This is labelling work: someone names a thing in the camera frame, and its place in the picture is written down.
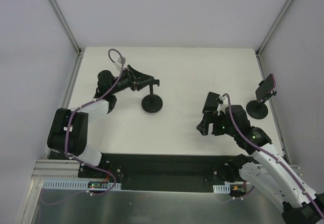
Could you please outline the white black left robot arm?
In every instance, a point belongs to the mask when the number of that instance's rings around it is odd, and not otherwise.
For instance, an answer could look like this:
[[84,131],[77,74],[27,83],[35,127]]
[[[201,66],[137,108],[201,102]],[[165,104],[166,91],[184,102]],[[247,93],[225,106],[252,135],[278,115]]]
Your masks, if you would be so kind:
[[93,99],[75,109],[57,109],[47,145],[51,150],[65,154],[67,158],[89,164],[90,173],[101,178],[106,175],[107,166],[102,153],[88,143],[89,123],[109,114],[117,103],[116,93],[127,88],[140,91],[146,86],[159,86],[159,80],[128,65],[118,77],[109,70],[98,73],[98,83]]

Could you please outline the right aluminium frame post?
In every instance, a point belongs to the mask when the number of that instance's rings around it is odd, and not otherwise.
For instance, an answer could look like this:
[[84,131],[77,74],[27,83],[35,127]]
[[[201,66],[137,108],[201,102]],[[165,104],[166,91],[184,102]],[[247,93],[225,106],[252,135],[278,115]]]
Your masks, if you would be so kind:
[[265,37],[263,38],[260,46],[256,49],[256,57],[259,58],[263,51],[265,50],[266,46],[270,42],[271,38],[274,36],[276,30],[278,29],[280,23],[284,19],[286,13],[289,11],[290,7],[292,6],[295,0],[285,0],[283,6],[281,7],[279,13],[276,15],[274,21],[272,22],[268,32],[266,33]]

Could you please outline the aluminium frame post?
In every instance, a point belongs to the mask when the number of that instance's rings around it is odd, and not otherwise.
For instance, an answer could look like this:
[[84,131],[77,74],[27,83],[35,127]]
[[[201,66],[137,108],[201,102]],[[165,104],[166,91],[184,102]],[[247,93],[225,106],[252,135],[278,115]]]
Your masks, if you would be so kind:
[[65,32],[69,42],[71,43],[72,47],[74,48],[74,50],[76,51],[76,53],[78,55],[80,55],[82,53],[82,48],[79,46],[57,0],[48,0],[55,16],[58,19],[58,22],[60,23],[63,31]]
[[270,42],[271,38],[274,36],[276,30],[278,29],[280,23],[284,19],[286,13],[289,11],[290,7],[292,6],[295,0],[285,0],[283,6],[281,7],[279,13],[276,15],[274,21],[272,22],[268,32],[266,33],[265,37],[263,38],[260,46],[256,49],[256,57],[259,58],[263,51],[265,50],[266,46]]

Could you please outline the black phone stand round base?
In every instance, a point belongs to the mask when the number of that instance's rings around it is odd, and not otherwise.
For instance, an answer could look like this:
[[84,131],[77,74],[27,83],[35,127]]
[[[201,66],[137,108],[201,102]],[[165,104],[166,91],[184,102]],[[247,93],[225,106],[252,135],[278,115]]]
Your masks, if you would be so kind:
[[268,115],[268,108],[265,102],[277,94],[276,91],[270,91],[260,100],[249,101],[246,105],[246,112],[253,119],[264,119]]

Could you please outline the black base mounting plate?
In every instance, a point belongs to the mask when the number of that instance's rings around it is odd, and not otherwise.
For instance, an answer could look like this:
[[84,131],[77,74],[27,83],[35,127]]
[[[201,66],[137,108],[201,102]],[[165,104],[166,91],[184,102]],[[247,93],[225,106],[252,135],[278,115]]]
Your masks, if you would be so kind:
[[213,186],[243,182],[234,165],[251,157],[104,153],[97,169],[80,166],[78,177],[105,179],[122,190],[211,193]]

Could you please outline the aluminium front rail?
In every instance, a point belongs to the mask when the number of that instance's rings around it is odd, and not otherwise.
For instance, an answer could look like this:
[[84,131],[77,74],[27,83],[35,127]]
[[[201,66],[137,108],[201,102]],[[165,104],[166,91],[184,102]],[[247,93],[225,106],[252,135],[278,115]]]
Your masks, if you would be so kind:
[[[206,179],[217,179],[219,171],[228,166],[227,157],[217,157],[211,161],[200,159],[158,159],[153,160],[116,160],[105,163],[102,168],[110,171],[120,182],[122,178],[132,175],[179,175],[198,176]],[[95,170],[72,160],[38,160],[33,177],[43,178],[88,178],[102,179],[107,173]]]

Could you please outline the left aluminium frame post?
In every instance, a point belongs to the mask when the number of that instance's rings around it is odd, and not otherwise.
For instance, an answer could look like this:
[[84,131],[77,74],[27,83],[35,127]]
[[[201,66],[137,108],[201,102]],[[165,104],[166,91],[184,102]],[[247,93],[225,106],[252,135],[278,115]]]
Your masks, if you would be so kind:
[[69,42],[71,43],[72,47],[74,48],[74,50],[76,51],[76,53],[78,55],[80,55],[82,53],[82,48],[79,46],[57,0],[48,0],[55,16],[58,19],[58,22],[60,23],[63,31],[65,32]]

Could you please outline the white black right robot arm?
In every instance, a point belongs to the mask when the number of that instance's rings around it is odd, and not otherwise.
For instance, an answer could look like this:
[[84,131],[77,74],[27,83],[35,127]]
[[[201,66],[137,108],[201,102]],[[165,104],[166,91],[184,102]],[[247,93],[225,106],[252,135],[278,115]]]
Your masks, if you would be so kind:
[[232,158],[218,171],[227,182],[240,179],[252,184],[281,212],[285,223],[318,223],[323,219],[323,194],[306,184],[280,156],[264,130],[250,124],[241,105],[223,107],[229,94],[208,93],[196,129],[206,136],[228,135],[247,152]]

